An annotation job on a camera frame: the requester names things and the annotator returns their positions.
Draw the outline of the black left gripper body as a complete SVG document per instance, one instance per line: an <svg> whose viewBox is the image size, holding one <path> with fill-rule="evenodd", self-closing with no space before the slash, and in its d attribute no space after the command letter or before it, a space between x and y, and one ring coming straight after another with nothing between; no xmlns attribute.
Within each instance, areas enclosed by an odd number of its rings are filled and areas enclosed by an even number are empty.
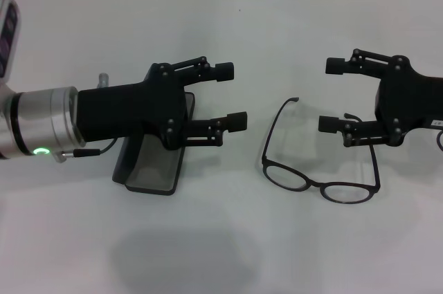
<svg viewBox="0 0 443 294"><path fill-rule="evenodd" d="M171 64L153 64L135 84L78 93L78 129L87 142L152 134L166 149L184 145L185 91Z"/></svg>

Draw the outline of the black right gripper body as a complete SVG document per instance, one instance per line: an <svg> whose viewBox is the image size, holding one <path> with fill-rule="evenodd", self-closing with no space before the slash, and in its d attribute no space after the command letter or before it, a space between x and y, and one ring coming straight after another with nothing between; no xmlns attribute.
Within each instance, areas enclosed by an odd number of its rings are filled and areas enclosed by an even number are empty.
<svg viewBox="0 0 443 294"><path fill-rule="evenodd" d="M407 57L390 58L376 95L375 116L387 145L401 145L414 129L442 129L442 78L416 72Z"/></svg>

